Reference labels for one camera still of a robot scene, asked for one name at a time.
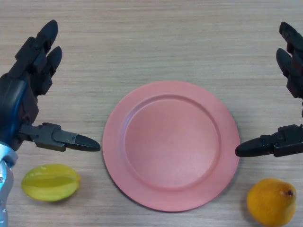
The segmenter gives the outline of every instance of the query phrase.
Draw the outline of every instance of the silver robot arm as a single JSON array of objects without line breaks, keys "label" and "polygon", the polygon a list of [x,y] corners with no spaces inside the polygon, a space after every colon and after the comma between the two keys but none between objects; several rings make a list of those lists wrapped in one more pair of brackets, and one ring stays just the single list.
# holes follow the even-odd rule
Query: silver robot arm
[{"label": "silver robot arm", "polygon": [[12,148],[0,143],[0,227],[8,227],[9,224],[6,201],[14,182],[11,169],[17,159],[18,155]]}]

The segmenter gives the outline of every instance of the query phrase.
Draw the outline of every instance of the orange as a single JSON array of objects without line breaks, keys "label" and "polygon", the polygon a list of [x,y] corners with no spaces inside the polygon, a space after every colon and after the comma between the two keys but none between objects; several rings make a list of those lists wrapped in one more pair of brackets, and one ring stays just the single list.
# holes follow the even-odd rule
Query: orange
[{"label": "orange", "polygon": [[296,209],[295,201],[295,188],[275,178],[261,180],[247,195],[249,212],[266,227],[280,227],[290,222]]}]

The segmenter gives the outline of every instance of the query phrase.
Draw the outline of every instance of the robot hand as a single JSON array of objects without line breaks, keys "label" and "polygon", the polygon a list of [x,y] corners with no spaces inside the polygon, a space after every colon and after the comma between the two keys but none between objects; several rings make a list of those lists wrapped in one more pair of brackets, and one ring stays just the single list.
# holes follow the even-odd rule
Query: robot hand
[{"label": "robot hand", "polygon": [[[287,51],[278,49],[276,60],[287,78],[286,87],[294,98],[303,98],[303,37],[289,24],[282,22],[280,34],[287,42]],[[236,148],[239,157],[274,154],[275,157],[303,152],[303,126],[289,125],[278,132],[261,136],[240,144]]]},{"label": "robot hand", "polygon": [[66,148],[99,151],[94,140],[61,130],[59,125],[32,126],[39,109],[37,97],[52,85],[62,51],[52,44],[58,34],[55,20],[46,24],[36,38],[30,37],[16,54],[16,63],[0,78],[0,143],[16,151],[24,140],[40,148],[65,151]]}]

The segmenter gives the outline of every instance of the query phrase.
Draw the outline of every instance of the wood grain surface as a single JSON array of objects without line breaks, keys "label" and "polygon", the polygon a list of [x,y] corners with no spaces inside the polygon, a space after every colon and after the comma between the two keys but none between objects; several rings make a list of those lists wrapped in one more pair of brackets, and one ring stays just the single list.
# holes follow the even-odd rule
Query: wood grain surface
[{"label": "wood grain surface", "polygon": [[[0,73],[29,36],[51,19],[63,60],[49,93],[39,98],[36,124],[53,122],[101,142],[108,115],[128,92],[148,82],[183,80],[214,93],[232,113],[241,141],[300,124],[276,63],[286,43],[281,21],[303,32],[301,0],[0,0]],[[8,199],[10,227],[256,227],[245,208],[248,189],[265,177],[291,182],[303,227],[303,154],[243,158],[229,187],[211,203],[182,213],[156,212],[126,198],[102,155],[64,153],[24,143]],[[36,202],[20,188],[24,174],[47,163],[82,177],[70,199]]]}]

